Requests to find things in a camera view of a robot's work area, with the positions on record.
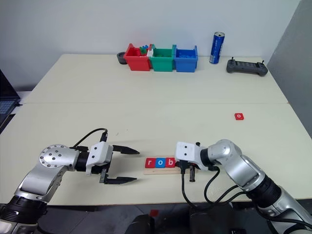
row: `blue bin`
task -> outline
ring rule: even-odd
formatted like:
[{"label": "blue bin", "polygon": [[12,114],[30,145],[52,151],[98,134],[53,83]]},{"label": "blue bin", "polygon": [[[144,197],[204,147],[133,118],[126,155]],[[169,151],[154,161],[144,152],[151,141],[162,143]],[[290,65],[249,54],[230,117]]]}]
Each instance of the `blue bin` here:
[{"label": "blue bin", "polygon": [[175,47],[175,68],[177,72],[195,72],[197,67],[197,46],[193,50],[180,50]]}]

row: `red block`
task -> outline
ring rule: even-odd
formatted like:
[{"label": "red block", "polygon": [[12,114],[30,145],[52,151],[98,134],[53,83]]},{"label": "red block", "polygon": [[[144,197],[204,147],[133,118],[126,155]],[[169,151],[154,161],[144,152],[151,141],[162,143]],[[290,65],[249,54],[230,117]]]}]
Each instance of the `red block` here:
[{"label": "red block", "polygon": [[166,158],[166,167],[175,167],[175,166],[176,166],[176,160],[174,157]]},{"label": "red block", "polygon": [[234,116],[235,116],[236,120],[243,120],[244,119],[243,113],[235,113]]},{"label": "red block", "polygon": [[156,158],[147,157],[145,160],[145,168],[155,168]]},{"label": "red block", "polygon": [[156,217],[159,214],[159,210],[151,210],[150,211],[150,217]]}]

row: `plastic storage bin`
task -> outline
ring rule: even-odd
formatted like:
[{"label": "plastic storage bin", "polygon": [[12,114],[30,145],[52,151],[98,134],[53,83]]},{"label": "plastic storage bin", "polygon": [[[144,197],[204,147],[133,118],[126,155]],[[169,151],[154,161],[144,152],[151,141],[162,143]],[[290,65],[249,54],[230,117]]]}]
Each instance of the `plastic storage bin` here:
[{"label": "plastic storage bin", "polygon": [[152,46],[152,55],[149,57],[156,72],[172,72],[174,68],[174,46],[172,49],[158,49]]},{"label": "plastic storage bin", "polygon": [[142,55],[140,48],[134,47],[131,43],[124,55],[131,71],[149,71],[151,62],[147,55]]},{"label": "plastic storage bin", "polygon": [[174,54],[177,72],[195,72],[198,61],[197,46],[193,50],[180,50],[175,47]]}]

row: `black tape roll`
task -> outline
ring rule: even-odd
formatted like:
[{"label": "black tape roll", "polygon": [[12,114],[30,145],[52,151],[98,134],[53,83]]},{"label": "black tape roll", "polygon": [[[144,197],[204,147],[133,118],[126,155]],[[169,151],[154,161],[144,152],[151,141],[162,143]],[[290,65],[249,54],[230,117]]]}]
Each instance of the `black tape roll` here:
[{"label": "black tape roll", "polygon": [[127,61],[123,58],[124,55],[125,55],[125,52],[120,52],[117,54],[118,62],[120,64],[127,64]]}]

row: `laptop keyboard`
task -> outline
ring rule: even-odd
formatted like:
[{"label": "laptop keyboard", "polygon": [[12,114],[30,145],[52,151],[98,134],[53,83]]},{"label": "laptop keyboard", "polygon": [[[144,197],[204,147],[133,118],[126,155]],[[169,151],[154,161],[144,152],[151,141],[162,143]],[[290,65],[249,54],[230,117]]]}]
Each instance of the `laptop keyboard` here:
[{"label": "laptop keyboard", "polygon": [[6,114],[15,101],[0,101],[0,114]]}]

